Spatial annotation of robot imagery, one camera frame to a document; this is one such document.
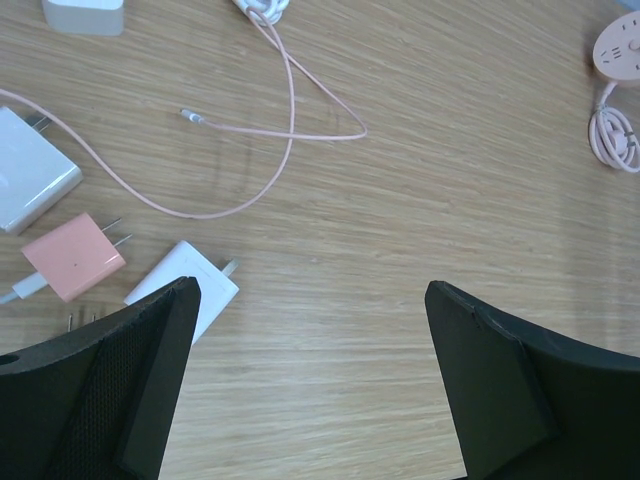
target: wood grain surface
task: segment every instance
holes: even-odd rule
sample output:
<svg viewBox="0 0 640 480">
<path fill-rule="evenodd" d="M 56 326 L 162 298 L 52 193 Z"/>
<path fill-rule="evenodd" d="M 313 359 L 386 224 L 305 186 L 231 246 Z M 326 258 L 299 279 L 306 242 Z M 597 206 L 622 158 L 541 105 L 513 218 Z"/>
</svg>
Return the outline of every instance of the wood grain surface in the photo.
<svg viewBox="0 0 640 480">
<path fill-rule="evenodd" d="M 464 474 L 424 311 L 448 280 L 580 340 L 639 354 L 640 177 L 587 143 L 588 66 L 613 0 L 292 0 L 291 52 L 361 113 L 363 141 L 297 142 L 257 205 L 171 218 L 122 190 L 52 127 L 84 182 L 20 237 L 0 238 L 0 291 L 21 246 L 87 211 L 123 217 L 126 268 L 71 305 L 3 306 L 0 353 L 122 306 L 188 240 L 237 258 L 240 293 L 193 348 L 162 479 L 441 480 Z M 354 124 L 301 75 L 303 132 Z M 236 205 L 281 140 L 179 115 L 285 129 L 277 52 L 230 0 L 131 0 L 117 38 L 51 31 L 38 0 L 2 0 L 0 85 L 68 121 L 136 188 L 177 209 Z M 638 124 L 640 92 L 612 104 Z M 23 108 L 13 103 L 19 112 Z"/>
</svg>

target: white power adapter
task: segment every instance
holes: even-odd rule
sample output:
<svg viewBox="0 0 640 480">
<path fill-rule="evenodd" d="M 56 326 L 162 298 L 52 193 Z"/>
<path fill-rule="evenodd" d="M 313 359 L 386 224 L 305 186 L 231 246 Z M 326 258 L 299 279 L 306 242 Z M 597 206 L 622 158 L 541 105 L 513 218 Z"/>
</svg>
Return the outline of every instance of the white power adapter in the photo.
<svg viewBox="0 0 640 480">
<path fill-rule="evenodd" d="M 42 8 L 58 32 L 116 36 L 124 30 L 124 0 L 42 0 Z"/>
<path fill-rule="evenodd" d="M 81 181 L 75 163 L 18 115 L 0 108 L 0 229 L 19 235 Z"/>
<path fill-rule="evenodd" d="M 180 277 L 195 277 L 202 292 L 196 329 L 193 332 L 192 343 L 196 343 L 238 293 L 238 286 L 229 279 L 237 265 L 232 260 L 220 271 L 198 250 L 182 241 L 151 270 L 125 298 L 124 303 L 131 305 Z"/>
</svg>

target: metal prong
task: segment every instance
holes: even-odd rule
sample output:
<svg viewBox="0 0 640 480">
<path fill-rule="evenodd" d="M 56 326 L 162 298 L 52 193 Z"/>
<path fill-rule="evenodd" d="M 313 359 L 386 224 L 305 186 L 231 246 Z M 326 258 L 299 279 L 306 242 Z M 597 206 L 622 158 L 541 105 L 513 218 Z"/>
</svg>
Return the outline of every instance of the metal prong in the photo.
<svg viewBox="0 0 640 480">
<path fill-rule="evenodd" d="M 109 230 L 111 227 L 116 226 L 117 224 L 120 223 L 120 220 L 122 220 L 122 218 L 116 218 L 113 222 L 111 222 L 109 225 L 107 225 L 106 227 L 104 227 L 102 229 L 103 232 L 106 232 L 107 230 Z"/>
<path fill-rule="evenodd" d="M 121 238 L 120 240 L 118 240 L 116 243 L 113 244 L 114 247 L 119 247 L 120 245 L 122 245 L 124 242 L 126 242 L 127 240 L 129 240 L 131 237 L 133 237 L 133 233 L 130 233 L 129 235 L 127 235 L 124 238 Z"/>
<path fill-rule="evenodd" d="M 51 124 L 51 119 L 49 117 L 43 117 L 42 115 L 33 114 L 29 115 L 25 122 L 36 132 L 42 133 L 44 129 Z"/>
<path fill-rule="evenodd" d="M 238 261 L 234 258 L 229 263 L 227 263 L 226 267 L 222 269 L 222 274 L 225 277 L 230 277 L 231 274 L 236 270 L 236 268 L 238 268 Z"/>
</svg>

